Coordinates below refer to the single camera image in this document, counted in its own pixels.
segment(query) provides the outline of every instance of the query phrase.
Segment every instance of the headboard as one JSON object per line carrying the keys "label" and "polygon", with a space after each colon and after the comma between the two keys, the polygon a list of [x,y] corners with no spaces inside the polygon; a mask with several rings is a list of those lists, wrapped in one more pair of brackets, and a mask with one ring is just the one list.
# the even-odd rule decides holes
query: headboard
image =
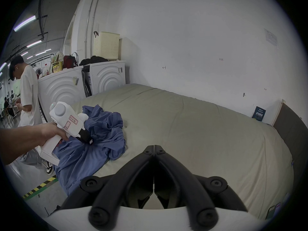
{"label": "headboard", "polygon": [[307,166],[308,159],[308,128],[301,118],[285,103],[282,103],[274,128],[290,149],[294,161],[294,183],[297,186],[299,179]]}

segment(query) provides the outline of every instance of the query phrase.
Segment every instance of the dryer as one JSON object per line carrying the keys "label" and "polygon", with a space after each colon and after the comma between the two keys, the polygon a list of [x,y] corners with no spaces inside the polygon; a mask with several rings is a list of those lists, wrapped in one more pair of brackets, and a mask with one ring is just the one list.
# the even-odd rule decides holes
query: dryer
{"label": "dryer", "polygon": [[84,66],[92,95],[125,85],[125,61],[110,61]]}
{"label": "dryer", "polygon": [[51,121],[49,108],[53,102],[73,105],[86,98],[82,70],[83,66],[62,70],[38,79],[38,99],[48,122]]}

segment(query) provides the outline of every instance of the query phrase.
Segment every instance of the laundry basket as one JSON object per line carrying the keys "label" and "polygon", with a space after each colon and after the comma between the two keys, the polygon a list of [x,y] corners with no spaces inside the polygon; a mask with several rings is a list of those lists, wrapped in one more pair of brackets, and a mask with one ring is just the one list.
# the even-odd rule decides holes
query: laundry basket
{"label": "laundry basket", "polygon": [[108,60],[117,60],[119,56],[120,34],[94,32],[93,55],[101,56]]}

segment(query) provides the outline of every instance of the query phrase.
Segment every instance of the ceiling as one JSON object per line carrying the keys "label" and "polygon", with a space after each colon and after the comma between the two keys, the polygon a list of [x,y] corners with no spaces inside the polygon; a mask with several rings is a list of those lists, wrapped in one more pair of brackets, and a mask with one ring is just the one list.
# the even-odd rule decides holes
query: ceiling
{"label": "ceiling", "polygon": [[[67,28],[71,22],[79,1],[80,0],[43,0],[41,16],[47,15],[47,17],[42,19],[42,26],[44,33],[48,33],[44,34],[44,40],[42,43],[30,48],[25,48],[18,54],[27,51],[28,53],[23,56],[24,60],[26,61],[27,57],[33,56],[28,60],[28,62],[33,62],[35,59],[49,55],[52,52],[62,50]],[[15,26],[33,15],[38,17],[38,7],[39,0],[33,0],[18,18]],[[5,50],[0,59],[0,64],[5,62],[11,55],[22,47],[40,40],[40,34],[41,30],[38,20],[30,22],[17,32],[12,30],[6,42]],[[35,54],[50,48],[52,49],[51,51],[35,56]]]}

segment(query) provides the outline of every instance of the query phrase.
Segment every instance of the chair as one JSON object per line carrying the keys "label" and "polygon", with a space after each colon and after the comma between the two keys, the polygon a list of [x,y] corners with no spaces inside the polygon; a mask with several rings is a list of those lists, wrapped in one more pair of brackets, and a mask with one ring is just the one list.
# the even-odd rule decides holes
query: chair
{"label": "chair", "polygon": [[7,123],[10,123],[10,122],[13,122],[13,119],[11,117],[11,115],[9,114],[9,111],[8,111],[9,108],[5,108],[4,109],[4,117],[7,118]]}

